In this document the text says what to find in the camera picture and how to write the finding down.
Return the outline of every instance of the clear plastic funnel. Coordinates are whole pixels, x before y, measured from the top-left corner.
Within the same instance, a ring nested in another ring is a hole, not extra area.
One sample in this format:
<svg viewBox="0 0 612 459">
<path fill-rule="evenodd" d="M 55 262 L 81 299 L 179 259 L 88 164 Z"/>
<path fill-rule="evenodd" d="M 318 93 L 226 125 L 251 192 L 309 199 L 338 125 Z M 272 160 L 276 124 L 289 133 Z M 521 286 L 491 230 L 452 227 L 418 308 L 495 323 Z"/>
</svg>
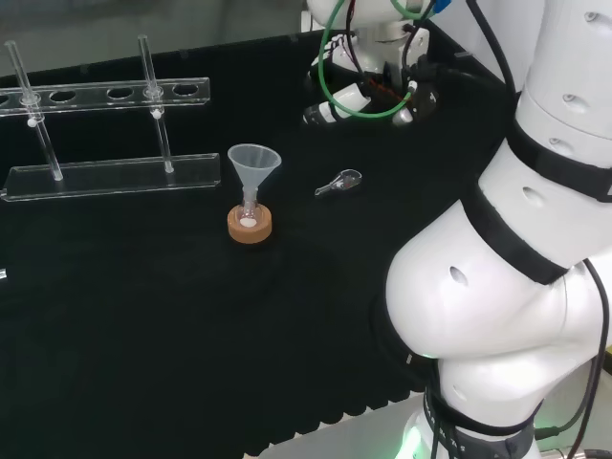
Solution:
<svg viewBox="0 0 612 459">
<path fill-rule="evenodd" d="M 265 146 L 242 143 L 230 148 L 228 157 L 242 181 L 244 191 L 244 202 L 238 209 L 236 219 L 242 226 L 252 228 L 261 218 L 261 210 L 257 208 L 257 187 L 280 166 L 280 156 Z"/>
</svg>

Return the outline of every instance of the funnel stem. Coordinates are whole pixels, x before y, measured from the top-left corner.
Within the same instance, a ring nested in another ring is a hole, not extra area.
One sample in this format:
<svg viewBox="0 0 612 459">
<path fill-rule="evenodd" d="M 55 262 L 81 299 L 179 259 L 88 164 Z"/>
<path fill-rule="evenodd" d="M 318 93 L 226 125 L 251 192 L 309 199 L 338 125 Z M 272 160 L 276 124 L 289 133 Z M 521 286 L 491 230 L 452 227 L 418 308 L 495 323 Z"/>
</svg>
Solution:
<svg viewBox="0 0 612 459">
<path fill-rule="evenodd" d="M 257 188 L 246 187 L 242 188 L 244 192 L 244 216 L 247 218 L 255 218 L 255 209 L 257 207 Z"/>
</svg>

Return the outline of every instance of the black tablecloth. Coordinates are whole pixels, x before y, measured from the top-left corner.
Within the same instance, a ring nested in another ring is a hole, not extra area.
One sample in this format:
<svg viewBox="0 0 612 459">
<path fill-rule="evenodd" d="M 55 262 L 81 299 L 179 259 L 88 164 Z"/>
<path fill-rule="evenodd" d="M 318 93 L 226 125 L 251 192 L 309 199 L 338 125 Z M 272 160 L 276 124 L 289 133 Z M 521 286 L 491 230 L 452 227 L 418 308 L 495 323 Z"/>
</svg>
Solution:
<svg viewBox="0 0 612 459">
<path fill-rule="evenodd" d="M 211 104 L 168 109 L 167 124 L 174 154 L 222 154 L 219 188 L 0 203 L 0 457 L 240 458 L 422 389 L 377 353 L 368 306 L 394 253 L 492 155 L 503 93 L 449 81 L 440 111 L 403 130 L 300 127 L 318 40 L 155 57 L 160 78 L 211 78 Z M 141 77 L 134 58 L 32 81 Z M 64 163 L 158 154 L 145 111 L 48 127 Z M 42 162 L 23 119 L 0 136 L 2 175 Z M 274 223 L 260 247 L 227 236 L 240 142 L 283 159 L 260 191 Z M 359 190 L 314 199 L 345 168 Z"/>
</svg>

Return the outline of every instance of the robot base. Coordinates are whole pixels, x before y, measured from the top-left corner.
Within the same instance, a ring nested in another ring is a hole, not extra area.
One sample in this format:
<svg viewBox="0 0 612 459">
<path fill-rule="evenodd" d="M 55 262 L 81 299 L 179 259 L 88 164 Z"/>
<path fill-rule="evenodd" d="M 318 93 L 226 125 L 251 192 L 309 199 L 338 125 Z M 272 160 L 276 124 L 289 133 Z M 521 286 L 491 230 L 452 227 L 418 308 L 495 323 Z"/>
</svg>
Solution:
<svg viewBox="0 0 612 459">
<path fill-rule="evenodd" d="M 469 457 L 469 459 L 480 459 L 479 456 L 482 455 L 482 459 L 485 457 L 494 457 L 498 449 L 495 447 L 495 444 L 499 442 L 503 442 L 508 437 L 486 437 L 485 435 L 479 435 L 473 432 L 466 432 L 463 429 L 461 430 L 463 434 L 469 435 L 472 437 L 474 443 L 479 444 L 479 450 L 487 450 L 487 445 L 490 445 L 490 454 L 485 456 L 484 454 L 475 453 L 473 451 L 469 451 L 469 446 L 459 445 L 462 451 L 462 455 L 465 454 L 464 457 Z M 414 413 L 408 419 L 408 422 L 404 428 L 404 438 L 402 442 L 402 448 L 396 456 L 396 459 L 430 459 L 431 458 L 431 448 L 433 445 L 433 431 L 427 422 L 426 414 L 423 408 Z M 448 450 L 442 445 L 438 444 L 438 452 L 436 455 L 436 459 L 454 459 L 456 456 L 450 455 Z M 537 449 L 536 441 L 533 440 L 531 447 L 529 448 L 526 455 L 522 456 L 521 459 L 540 459 L 541 455 L 539 450 Z"/>
</svg>

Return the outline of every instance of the rack hole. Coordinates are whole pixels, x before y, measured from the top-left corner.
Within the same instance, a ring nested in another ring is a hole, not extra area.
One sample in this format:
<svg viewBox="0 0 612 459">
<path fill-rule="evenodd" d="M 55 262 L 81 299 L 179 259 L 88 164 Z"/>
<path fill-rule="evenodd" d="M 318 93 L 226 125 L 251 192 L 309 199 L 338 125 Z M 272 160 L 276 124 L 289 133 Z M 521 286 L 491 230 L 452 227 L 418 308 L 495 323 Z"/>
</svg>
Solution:
<svg viewBox="0 0 612 459">
<path fill-rule="evenodd" d="M 121 99 L 121 98 L 129 98 L 133 94 L 134 94 L 134 90 L 132 88 L 114 88 L 114 89 L 109 89 L 108 92 L 106 93 L 106 96 L 108 96 L 109 98 Z"/>
<path fill-rule="evenodd" d="M 49 98 L 55 103 L 65 103 L 76 96 L 77 93 L 74 91 L 56 91 L 52 93 Z"/>
<path fill-rule="evenodd" d="M 174 91 L 174 94 L 177 96 L 186 97 L 197 93 L 198 87 L 195 84 L 177 84 L 172 88 L 172 91 Z"/>
<path fill-rule="evenodd" d="M 452 280 L 463 285 L 464 287 L 468 287 L 468 278 L 459 269 L 451 266 L 448 271 L 450 272 L 450 277 L 452 277 Z"/>
<path fill-rule="evenodd" d="M 531 204 L 538 208 L 544 207 L 544 198 L 541 194 L 528 186 L 523 187 L 523 194 Z"/>
</svg>

